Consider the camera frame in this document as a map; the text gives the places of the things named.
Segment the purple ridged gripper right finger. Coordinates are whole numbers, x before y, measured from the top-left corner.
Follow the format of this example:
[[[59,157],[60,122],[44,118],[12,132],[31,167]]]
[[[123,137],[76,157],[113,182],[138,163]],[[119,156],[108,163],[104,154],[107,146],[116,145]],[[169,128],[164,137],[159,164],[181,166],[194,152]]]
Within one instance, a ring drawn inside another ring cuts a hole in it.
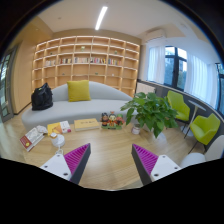
[[[180,167],[167,155],[157,156],[136,144],[132,145],[132,157],[143,185],[180,170]]]

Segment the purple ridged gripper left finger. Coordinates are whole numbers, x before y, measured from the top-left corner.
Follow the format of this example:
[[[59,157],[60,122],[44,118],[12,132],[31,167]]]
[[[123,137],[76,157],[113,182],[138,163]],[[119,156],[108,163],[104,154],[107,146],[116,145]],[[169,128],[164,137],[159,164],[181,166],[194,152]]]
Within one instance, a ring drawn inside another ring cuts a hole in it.
[[[90,154],[91,145],[85,144],[65,155],[54,155],[41,166],[41,169],[75,184],[79,184]]]

